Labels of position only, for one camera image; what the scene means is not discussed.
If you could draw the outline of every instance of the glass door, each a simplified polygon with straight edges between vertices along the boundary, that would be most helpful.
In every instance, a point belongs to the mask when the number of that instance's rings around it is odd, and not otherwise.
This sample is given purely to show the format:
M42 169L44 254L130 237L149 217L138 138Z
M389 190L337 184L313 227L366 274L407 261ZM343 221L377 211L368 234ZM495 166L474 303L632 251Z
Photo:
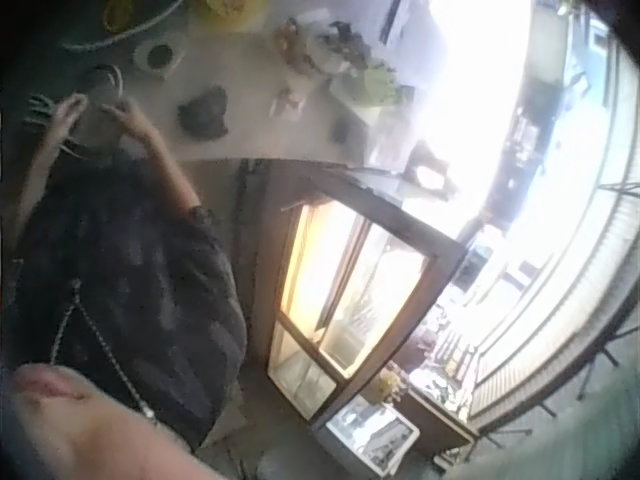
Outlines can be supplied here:
M337 200L300 207L268 372L303 417L355 374L427 265Z

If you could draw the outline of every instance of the blurry foreground skin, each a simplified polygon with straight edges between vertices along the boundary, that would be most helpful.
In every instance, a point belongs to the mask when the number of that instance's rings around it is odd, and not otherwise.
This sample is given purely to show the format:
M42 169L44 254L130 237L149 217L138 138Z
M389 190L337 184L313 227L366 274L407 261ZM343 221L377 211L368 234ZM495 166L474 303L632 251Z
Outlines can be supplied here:
M13 381L25 430L60 480L224 480L73 370L23 365Z

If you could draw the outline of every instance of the display table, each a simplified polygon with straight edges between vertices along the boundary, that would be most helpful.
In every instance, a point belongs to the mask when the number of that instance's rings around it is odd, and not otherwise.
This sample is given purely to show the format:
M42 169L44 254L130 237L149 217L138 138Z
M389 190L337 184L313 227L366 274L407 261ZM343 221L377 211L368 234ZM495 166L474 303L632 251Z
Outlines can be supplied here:
M392 477L420 436L415 425L392 406L371 405L361 395L335 415L326 429L351 454L345 455L344 450L337 453L338 461L367 478Z

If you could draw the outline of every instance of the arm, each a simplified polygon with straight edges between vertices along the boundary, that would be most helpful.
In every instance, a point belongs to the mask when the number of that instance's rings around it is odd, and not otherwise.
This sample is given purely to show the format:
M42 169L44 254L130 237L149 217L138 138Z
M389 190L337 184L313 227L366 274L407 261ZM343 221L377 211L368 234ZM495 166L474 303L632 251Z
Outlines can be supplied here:
M151 167L158 174L165 187L167 199L178 214L187 215L189 210L201 204L198 194L167 147L162 135L133 100L128 99L117 108L105 105L103 109L120 122L131 137L145 147Z
M71 127L80 118L80 115L87 107L87 103L86 96L73 94L60 102L56 108L51 118L51 123L47 127L47 131L33 157L25 188L20 196L13 234L14 246L20 238L33 207L42 198L49 177L49 170L58 157L62 142L69 135Z

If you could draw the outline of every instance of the necklace chain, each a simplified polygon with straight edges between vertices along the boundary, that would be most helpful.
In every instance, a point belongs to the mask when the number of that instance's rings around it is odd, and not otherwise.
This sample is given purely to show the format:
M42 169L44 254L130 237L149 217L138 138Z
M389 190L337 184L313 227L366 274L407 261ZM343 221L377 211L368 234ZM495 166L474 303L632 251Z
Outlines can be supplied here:
M71 314L74 312L74 310L77 309L81 313L85 322L87 322L87 325L93 332L96 339L98 340L98 343L100 344L100 347L102 348L102 351L104 352L105 356L109 360L109 363L111 363L111 365L117 372L118 376L120 377L122 382L125 384L129 392L131 393L131 396L138 404L138 408L142 411L142 414L155 424L157 422L155 412L151 409L151 407L149 407L149 404L142 399L142 397L138 393L138 390L136 390L136 388L133 386L133 383L131 383L131 381L129 380L129 377L127 377L127 375L124 373L124 370L120 366L120 363L116 360L116 357L113 354L113 351L111 350L108 343L100 333L98 326L91 320L91 318L89 317L89 314L84 308L84 305L80 301L81 286L82 286L82 281L79 278L75 278L71 281L71 288L73 289L73 299L71 300L71 302L69 303L69 305L64 311L64 315L62 317L62 321L60 322L60 326L58 327L58 332L56 333L53 346L51 347L51 355L50 355L49 363L51 365L55 365L56 360L58 358L58 353L60 351L60 346L62 344L62 339L64 337L64 332L67 328L67 325L69 324Z

